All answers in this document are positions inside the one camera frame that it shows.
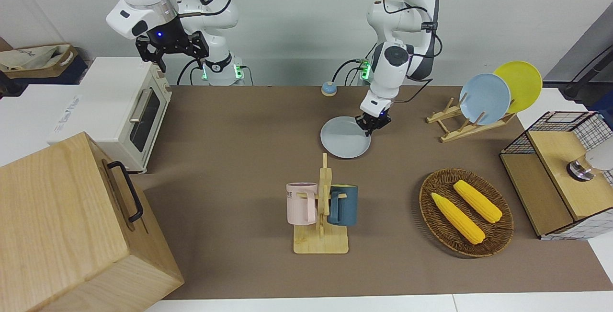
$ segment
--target wooden mug stand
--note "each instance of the wooden mug stand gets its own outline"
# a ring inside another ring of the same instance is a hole
[[[294,225],[294,253],[344,254],[349,251],[347,227],[331,225],[326,218],[330,215],[331,185],[332,169],[328,168],[328,154],[324,153],[323,167],[319,169],[319,193],[315,196],[318,201],[317,222],[312,225]],[[346,197],[346,194],[339,195],[339,198]]]
[[[460,109],[460,105],[462,104],[462,102],[464,102],[464,99],[467,95],[468,93],[464,93],[464,95],[460,99],[460,102],[458,102],[455,106],[451,106],[451,104],[454,102],[454,99],[450,98],[449,102],[447,103],[447,106],[445,106],[445,109],[440,112],[433,112],[430,117],[426,118],[426,122],[428,124],[436,122],[443,129],[443,131],[445,131],[445,134],[441,136],[441,142],[445,143],[454,141],[456,139],[468,137],[475,133],[503,126],[515,117],[516,113],[507,113],[504,115],[504,117],[500,118],[500,120],[493,124],[480,126],[478,125],[479,121],[486,115],[485,112],[482,112],[481,114],[479,114],[479,117],[477,118],[477,120],[475,120],[475,122],[471,122],[469,119],[465,118],[465,121],[462,123],[462,126],[460,128],[455,131],[449,131],[447,126],[443,124],[443,120],[454,118],[457,116],[464,117],[464,115],[462,114],[462,110]]]

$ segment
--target pink mug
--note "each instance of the pink mug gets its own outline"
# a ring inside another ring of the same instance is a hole
[[[293,225],[310,225],[316,222],[316,183],[289,183],[287,191],[287,222]]]

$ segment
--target yellow plate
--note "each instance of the yellow plate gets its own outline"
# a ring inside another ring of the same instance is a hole
[[[525,61],[510,61],[494,71],[506,82],[511,92],[508,113],[517,113],[532,106],[543,88],[543,78],[534,65]]]

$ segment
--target mug handle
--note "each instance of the mug handle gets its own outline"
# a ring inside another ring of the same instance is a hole
[[[307,222],[315,222],[317,210],[315,210],[315,193],[311,191],[306,192],[306,219]]]
[[[330,193],[330,223],[339,223],[339,191],[332,191]]]

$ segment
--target woven tray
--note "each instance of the woven tray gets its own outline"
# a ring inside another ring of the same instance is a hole
[[[464,180],[488,197],[502,211],[502,218],[495,224],[484,220],[462,197],[454,190],[453,184]],[[431,192],[436,192],[451,200],[460,210],[475,222],[486,234],[486,239],[477,245],[471,244],[438,210]],[[428,176],[420,188],[420,209],[423,220],[430,231],[440,242],[453,251],[469,257],[487,257],[502,251],[513,236],[513,216],[506,201],[490,183],[474,173],[446,168]]]

